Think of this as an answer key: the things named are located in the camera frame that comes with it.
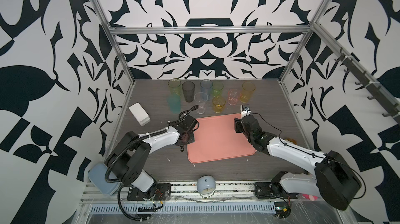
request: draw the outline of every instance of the wooden table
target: wooden table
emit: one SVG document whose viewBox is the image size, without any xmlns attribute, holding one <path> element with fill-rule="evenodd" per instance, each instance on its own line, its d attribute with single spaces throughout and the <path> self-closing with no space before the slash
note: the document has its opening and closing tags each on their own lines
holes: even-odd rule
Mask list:
<svg viewBox="0 0 400 224">
<path fill-rule="evenodd" d="M 193 82 L 196 85 L 195 93 L 197 93 L 200 91 L 200 81 Z M 256 85 L 256 91 L 248 103 L 251 111 L 261 114 L 266 121 L 281 129 L 283 139 L 293 138 L 298 145 L 306 147 L 278 81 L 255 80 L 252 82 Z M 223 97 L 227 100 L 228 89 L 241 89 L 242 83 L 243 81 L 240 80 L 223 81 Z M 137 80 L 128 106 L 139 102 L 149 114 L 151 121 L 142 127 L 127 109 L 117 141 L 121 140 L 128 131 L 134 131 L 136 134 L 153 132 L 166 127 L 168 120 L 176 120 L 178 114 L 172 113 L 168 107 L 169 94 L 168 81 Z M 235 106 L 227 103 L 221 114 L 240 113 L 240 103 L 239 101 Z M 188 103 L 182 96 L 181 111 L 190 109 L 194 105 L 196 105 L 195 101 Z M 190 114 L 195 118 L 221 115 L 213 111 L 211 101 L 206 103 L 204 114 L 200 115 L 197 112 Z M 258 115 L 255 117 L 263 131 L 279 133 Z M 270 180 L 282 170 L 292 173 L 304 172 L 302 168 L 288 161 L 258 151 L 252 156 L 192 164 L 188 160 L 186 148 L 184 152 L 181 152 L 180 147 L 175 145 L 164 147 L 149 155 L 144 169 L 157 181 L 196 181 L 204 175 L 211 175 L 216 180 Z"/>
</svg>

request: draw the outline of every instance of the orange object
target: orange object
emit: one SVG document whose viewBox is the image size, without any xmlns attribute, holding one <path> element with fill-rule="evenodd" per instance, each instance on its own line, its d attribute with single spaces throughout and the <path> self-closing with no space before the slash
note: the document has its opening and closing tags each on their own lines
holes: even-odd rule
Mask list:
<svg viewBox="0 0 400 224">
<path fill-rule="evenodd" d="M 200 123 L 194 132 L 194 142 L 187 146 L 187 157 L 192 163 L 251 156 L 256 150 L 242 133 L 236 133 L 234 119 L 240 114 L 196 119 Z"/>
</svg>

